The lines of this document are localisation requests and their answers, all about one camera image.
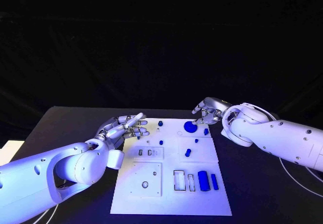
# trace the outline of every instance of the small blue object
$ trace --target small blue object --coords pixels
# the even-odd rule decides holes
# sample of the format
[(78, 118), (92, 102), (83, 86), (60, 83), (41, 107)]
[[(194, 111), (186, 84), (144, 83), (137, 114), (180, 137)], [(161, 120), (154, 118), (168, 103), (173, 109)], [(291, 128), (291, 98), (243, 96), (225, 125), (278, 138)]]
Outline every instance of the small blue object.
[(200, 191), (209, 191), (210, 190), (210, 184), (209, 184), (206, 171), (197, 172), (197, 176), (199, 176), (199, 182), (200, 182)]
[(186, 132), (189, 133), (194, 133), (196, 130), (197, 130), (197, 125), (193, 125), (191, 121), (187, 121), (184, 124), (183, 124), (183, 129)]
[(186, 157), (189, 157), (189, 156), (190, 156), (190, 152), (191, 152), (191, 150), (190, 150), (190, 149), (187, 149), (187, 150), (186, 150), (186, 154), (184, 154), (184, 156), (186, 156)]
[(216, 182), (216, 178), (215, 178), (215, 174), (210, 174), (210, 178), (212, 178), (212, 183), (213, 183), (213, 189), (217, 190), (217, 182)]

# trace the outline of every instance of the tall blue cylinder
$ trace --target tall blue cylinder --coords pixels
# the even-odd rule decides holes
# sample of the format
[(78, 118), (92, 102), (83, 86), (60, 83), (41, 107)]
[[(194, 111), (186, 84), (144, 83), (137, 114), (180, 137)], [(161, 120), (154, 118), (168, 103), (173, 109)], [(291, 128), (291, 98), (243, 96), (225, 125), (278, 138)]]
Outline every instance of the tall blue cylinder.
[(197, 173), (197, 176), (199, 176), (199, 182), (200, 182), (200, 191), (209, 191), (210, 190), (210, 184), (209, 184), (206, 171), (200, 171)]

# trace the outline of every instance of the robotic hand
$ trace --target robotic hand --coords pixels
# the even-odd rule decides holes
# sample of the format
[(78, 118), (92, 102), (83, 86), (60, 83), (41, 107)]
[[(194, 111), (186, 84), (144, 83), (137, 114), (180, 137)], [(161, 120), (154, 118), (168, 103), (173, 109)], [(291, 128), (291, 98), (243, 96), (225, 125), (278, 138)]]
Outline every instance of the robotic hand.
[(252, 143), (262, 151), (308, 168), (323, 171), (323, 131), (275, 117), (248, 103), (230, 105), (206, 97), (191, 113), (202, 110), (193, 124), (215, 124), (222, 120), (222, 135), (240, 146)]
[[(145, 136), (145, 115), (111, 118), (92, 139), (0, 166), (0, 223), (21, 223), (102, 177), (105, 167), (121, 168), (125, 138)], [(54, 176), (67, 181), (62, 186)]]

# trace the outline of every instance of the white cable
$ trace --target white cable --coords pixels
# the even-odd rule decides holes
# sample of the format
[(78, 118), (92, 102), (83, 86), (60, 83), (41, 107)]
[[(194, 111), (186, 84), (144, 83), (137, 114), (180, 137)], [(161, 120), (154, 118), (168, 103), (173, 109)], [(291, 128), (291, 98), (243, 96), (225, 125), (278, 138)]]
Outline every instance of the white cable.
[[(287, 171), (287, 169), (285, 169), (285, 167), (284, 167), (282, 161), (281, 161), (281, 165), (282, 165), (282, 168), (284, 168), (285, 173), (290, 175), (291, 179), (298, 183), (298, 181), (292, 178), (291, 174), (288, 173), (288, 171)], [(305, 190), (308, 190), (314, 195), (323, 197), (321, 195), (318, 195), (317, 193), (314, 193), (310, 189), (307, 189), (300, 183), (298, 183), (298, 185), (300, 185)]]
[(34, 221), (33, 224), (36, 224), (39, 222), (39, 220), (41, 219), (41, 217), (46, 215), (47, 211), (49, 211), (49, 209), (43, 212), (41, 216), (39, 217), (39, 219)]
[(323, 182), (321, 178), (313, 173), (313, 171), (308, 169), (308, 167), (305, 167), (305, 169), (308, 170), (308, 172), (311, 173), (311, 175), (315, 177), (315, 179)]
[(56, 211), (56, 209), (57, 209), (57, 206), (59, 206), (59, 204), (56, 205), (56, 208), (54, 208), (54, 210), (53, 210), (52, 216), (50, 216), (50, 218), (49, 218), (46, 224), (49, 224), (49, 221), (50, 221), (50, 219), (52, 219), (52, 217), (53, 217), (53, 214), (54, 214), (54, 211)]

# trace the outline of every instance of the white board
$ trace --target white board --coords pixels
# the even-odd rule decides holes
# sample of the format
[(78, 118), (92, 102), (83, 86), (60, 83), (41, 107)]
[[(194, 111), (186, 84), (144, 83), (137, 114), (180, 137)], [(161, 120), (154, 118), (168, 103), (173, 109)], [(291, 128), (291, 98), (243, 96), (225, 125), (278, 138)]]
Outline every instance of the white board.
[[(183, 124), (190, 119), (145, 120), (151, 134), (124, 142), (111, 214), (230, 216), (213, 141), (210, 134), (203, 135), (207, 125), (199, 125), (197, 131), (189, 133)], [(174, 173), (181, 174), (176, 170), (184, 173), (184, 190), (174, 190), (174, 181), (181, 182), (174, 178)], [(200, 191), (197, 172), (202, 170), (207, 172), (209, 191)], [(219, 190), (213, 190), (210, 174), (216, 176)]]

